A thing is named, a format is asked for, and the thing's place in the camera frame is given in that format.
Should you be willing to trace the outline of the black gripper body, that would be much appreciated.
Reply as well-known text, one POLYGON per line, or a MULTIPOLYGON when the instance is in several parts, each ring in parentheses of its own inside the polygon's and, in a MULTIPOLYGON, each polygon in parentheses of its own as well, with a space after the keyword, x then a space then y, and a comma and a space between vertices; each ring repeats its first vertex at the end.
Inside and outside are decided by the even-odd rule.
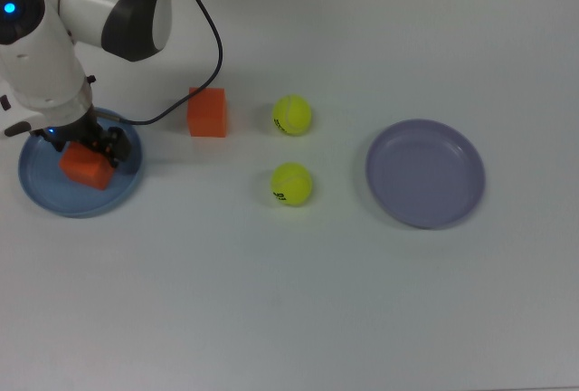
POLYGON ((103 152, 107 147, 107 135, 105 129, 98 123, 98 117, 94 108, 89 110, 79 119, 60 127, 60 140, 64 142, 77 142, 97 152, 103 152))

